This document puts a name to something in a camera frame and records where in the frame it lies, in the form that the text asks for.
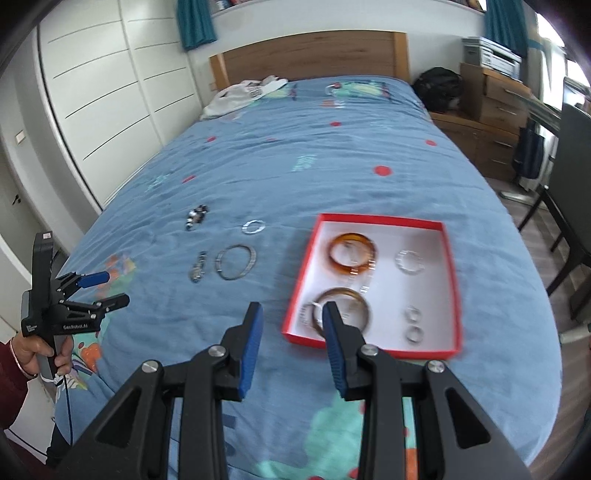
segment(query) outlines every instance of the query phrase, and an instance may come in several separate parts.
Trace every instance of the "blue bedspread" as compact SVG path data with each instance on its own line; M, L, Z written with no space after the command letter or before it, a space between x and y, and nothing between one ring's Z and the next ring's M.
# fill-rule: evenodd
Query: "blue bedspread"
M210 212L187 232L187 212L199 204ZM119 192L64 267L111 272L107 285L77 298L122 291L131 298L108 315L100 335L75 340L74 438L143 360L190 359L259 301L265 328L252 389L243 403L223 406L230 478L355 476L362 406L338 398L324 351L291 345L280 333L320 212L446 224L465 339L451 368L531 463L560 398L548 297L494 192L411 88L385 77L290 82L243 110L193 125ZM267 228L245 236L241 226L251 219ZM258 261L243 279L224 281L215 255L240 242L255 247ZM200 251L207 271L194 284L189 270ZM243 259L235 260L240 269ZM63 397L56 419L69 438ZM173 441L171 477L176 448Z

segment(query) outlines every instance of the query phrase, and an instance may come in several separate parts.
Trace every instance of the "white cloth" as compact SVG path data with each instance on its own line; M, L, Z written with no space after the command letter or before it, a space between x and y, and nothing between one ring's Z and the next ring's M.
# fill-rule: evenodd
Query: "white cloth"
M240 110L240 108L264 97L267 93L280 89L286 83L287 79L278 79L276 76L270 75L263 81L244 80L238 85L230 85L218 92L209 105L203 109L200 118L208 120Z

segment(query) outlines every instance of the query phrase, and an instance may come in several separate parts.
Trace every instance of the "blue gripper pad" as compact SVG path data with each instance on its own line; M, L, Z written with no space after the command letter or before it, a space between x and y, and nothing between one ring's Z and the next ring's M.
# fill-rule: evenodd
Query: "blue gripper pad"
M80 288L94 287L95 285L107 283L109 278L109 272L106 271L91 273L89 275L84 275L80 280L78 280L77 285Z
M262 306L259 305L252 321L251 331L246 340L246 347L242 354L240 383L238 384L238 395L240 399L246 396L252 385L252 377L255 373L256 358L258 357L258 349L262 338Z
M339 391L340 396L344 398L348 390L345 357L343 356L339 340L336 336L335 324L330 315L328 305L324 305L324 308L322 308L322 328L324 330L324 339L326 340L326 351L329 354L333 381L335 382L335 387Z

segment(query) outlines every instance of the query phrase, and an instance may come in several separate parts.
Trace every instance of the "silver ring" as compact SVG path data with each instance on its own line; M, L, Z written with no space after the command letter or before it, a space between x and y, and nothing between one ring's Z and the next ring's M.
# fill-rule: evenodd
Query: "silver ring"
M411 343L421 343L425 337L425 332L421 327L412 325L407 330L407 340Z
M250 227L253 224L258 225L259 227L256 230L250 231L248 227ZM265 229L265 227L266 224L262 220L249 220L244 225L242 225L242 233L244 233L245 235L254 235L255 233L262 232Z
M396 255L396 266L404 273L416 275L425 269L423 259L412 250L402 250Z
M421 321L421 318L423 317L421 310L412 306L404 310L404 314L410 323L418 323Z

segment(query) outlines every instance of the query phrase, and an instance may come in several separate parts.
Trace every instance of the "teal curtain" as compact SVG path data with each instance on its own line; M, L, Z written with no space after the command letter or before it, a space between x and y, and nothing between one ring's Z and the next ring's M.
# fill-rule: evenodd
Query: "teal curtain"
M487 0L486 38L527 58L528 33L522 0Z
M178 29L185 50L217 40L207 3L207 0L178 0Z

